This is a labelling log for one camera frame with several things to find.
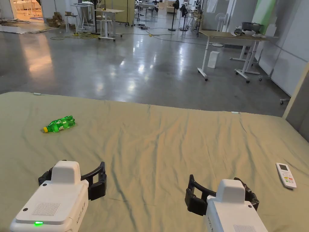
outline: black fan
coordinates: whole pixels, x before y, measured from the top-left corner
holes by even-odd
[[[173,13],[173,21],[172,21],[172,28],[169,28],[169,31],[176,31],[176,29],[173,29],[173,24],[174,24],[174,16],[175,16],[175,10],[179,9],[179,0],[176,0],[175,3],[173,3],[174,7],[174,13]]]

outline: vent grille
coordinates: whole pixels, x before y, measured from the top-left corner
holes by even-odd
[[[54,216],[59,206],[59,203],[40,203],[32,215]]]
[[[235,232],[256,232],[254,226],[234,225]]]

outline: gray container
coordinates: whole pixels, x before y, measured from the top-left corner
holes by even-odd
[[[242,23],[242,29],[244,31],[251,30],[251,31],[255,31],[256,33],[260,32],[261,26],[263,26],[263,25],[255,24],[255,23],[248,23],[248,22],[243,22]]]

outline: green panel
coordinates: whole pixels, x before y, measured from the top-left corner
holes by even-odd
[[[275,4],[276,0],[258,0],[257,2],[252,22],[263,25],[261,34],[266,32]]]

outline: white fan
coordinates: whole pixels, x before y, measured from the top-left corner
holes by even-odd
[[[216,22],[218,22],[218,26],[217,26],[217,31],[221,32],[223,29],[223,26],[227,24],[227,20],[228,20],[229,14],[226,13],[219,13],[217,14],[215,20]],[[212,44],[214,47],[223,47],[222,44]]]

